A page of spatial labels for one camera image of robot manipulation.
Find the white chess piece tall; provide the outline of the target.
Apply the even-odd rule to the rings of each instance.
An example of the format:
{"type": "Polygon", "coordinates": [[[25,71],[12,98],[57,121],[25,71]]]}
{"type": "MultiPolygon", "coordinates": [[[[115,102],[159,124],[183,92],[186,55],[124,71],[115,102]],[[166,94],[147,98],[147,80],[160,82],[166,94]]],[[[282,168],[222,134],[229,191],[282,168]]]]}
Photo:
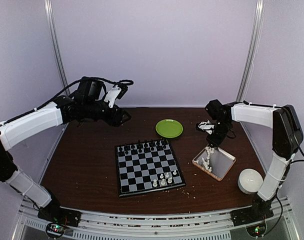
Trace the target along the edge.
{"type": "Polygon", "coordinates": [[[157,179],[153,180],[152,186],[155,187],[155,188],[158,186],[158,180],[157,179]]]}

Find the black white chessboard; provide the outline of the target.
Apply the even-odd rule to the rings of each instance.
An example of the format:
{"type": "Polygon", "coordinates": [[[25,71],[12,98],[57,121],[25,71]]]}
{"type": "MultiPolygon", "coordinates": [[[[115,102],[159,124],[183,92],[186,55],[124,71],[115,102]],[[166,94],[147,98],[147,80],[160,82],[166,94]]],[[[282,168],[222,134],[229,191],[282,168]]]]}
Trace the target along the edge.
{"type": "Polygon", "coordinates": [[[156,191],[184,187],[179,163],[169,139],[145,140],[115,146],[116,175],[119,197],[129,197],[156,191]],[[160,185],[160,174],[164,175],[165,185],[160,185]],[[153,187],[153,180],[158,186],[153,187]]]}

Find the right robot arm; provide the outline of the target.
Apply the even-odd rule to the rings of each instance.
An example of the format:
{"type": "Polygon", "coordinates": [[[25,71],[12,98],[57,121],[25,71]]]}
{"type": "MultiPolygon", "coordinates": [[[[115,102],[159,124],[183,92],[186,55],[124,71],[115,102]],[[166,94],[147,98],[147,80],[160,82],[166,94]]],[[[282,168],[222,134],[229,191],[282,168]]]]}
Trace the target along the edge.
{"type": "Polygon", "coordinates": [[[251,127],[247,135],[255,152],[270,154],[269,168],[257,192],[259,202],[248,209],[248,217],[258,221],[267,213],[265,203],[276,196],[295,155],[302,150],[304,133],[296,109],[291,104],[278,106],[246,101],[222,104],[215,99],[207,103],[205,110],[215,121],[207,136],[211,147],[219,147],[232,130],[232,124],[241,123],[251,127]]]}

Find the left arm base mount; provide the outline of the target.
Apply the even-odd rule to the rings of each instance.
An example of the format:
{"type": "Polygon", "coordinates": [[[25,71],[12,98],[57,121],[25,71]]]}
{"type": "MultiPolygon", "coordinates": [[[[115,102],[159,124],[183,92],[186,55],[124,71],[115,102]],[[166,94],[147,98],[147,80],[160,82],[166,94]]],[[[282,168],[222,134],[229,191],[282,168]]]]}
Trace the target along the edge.
{"type": "Polygon", "coordinates": [[[62,237],[70,227],[78,227],[81,212],[62,208],[59,210],[59,216],[51,217],[43,208],[38,211],[38,218],[47,220],[49,223],[45,227],[45,233],[52,239],[62,237]]]}

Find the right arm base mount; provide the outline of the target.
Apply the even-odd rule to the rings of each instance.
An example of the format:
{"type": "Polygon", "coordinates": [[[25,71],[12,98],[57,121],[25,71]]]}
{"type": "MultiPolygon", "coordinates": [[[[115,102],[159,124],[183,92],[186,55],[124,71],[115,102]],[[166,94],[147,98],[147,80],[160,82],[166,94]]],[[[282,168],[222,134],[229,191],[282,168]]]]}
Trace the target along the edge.
{"type": "Polygon", "coordinates": [[[274,216],[272,210],[263,214],[254,214],[250,207],[231,211],[231,218],[234,226],[245,225],[249,236],[258,238],[263,237],[267,232],[266,220],[274,216]]]}

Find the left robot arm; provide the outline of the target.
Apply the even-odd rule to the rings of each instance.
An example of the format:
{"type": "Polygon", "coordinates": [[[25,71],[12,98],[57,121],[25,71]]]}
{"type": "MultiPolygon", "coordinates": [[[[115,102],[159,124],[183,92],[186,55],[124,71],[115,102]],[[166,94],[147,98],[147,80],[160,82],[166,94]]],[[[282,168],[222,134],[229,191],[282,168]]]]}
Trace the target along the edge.
{"type": "Polygon", "coordinates": [[[0,182],[10,185],[44,209],[53,222],[61,221],[64,212],[56,197],[21,170],[13,162],[9,150],[40,132],[71,121],[103,120],[112,127],[122,125],[131,116],[115,102],[133,84],[129,79],[110,81],[84,76],[69,84],[70,87],[78,86],[70,95],[59,91],[42,105],[0,122],[0,182]]]}

